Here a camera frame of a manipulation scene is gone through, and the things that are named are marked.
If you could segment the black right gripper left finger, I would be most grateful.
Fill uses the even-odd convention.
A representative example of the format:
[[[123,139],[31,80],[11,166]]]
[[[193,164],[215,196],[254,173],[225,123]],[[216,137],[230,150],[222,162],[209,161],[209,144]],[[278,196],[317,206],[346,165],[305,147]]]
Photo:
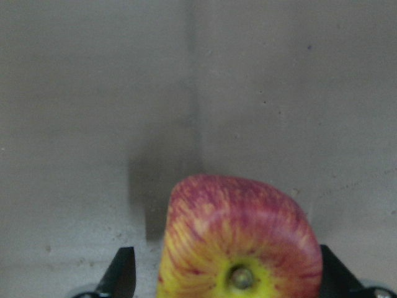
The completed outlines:
[[[119,248],[102,279],[94,297],[132,298],[136,289],[136,263],[133,246]]]

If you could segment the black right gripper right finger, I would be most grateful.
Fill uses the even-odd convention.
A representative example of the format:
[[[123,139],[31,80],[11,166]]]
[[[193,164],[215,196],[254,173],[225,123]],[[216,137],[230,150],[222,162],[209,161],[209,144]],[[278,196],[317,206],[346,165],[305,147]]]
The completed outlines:
[[[364,286],[327,245],[321,245],[323,277],[320,297],[366,297]]]

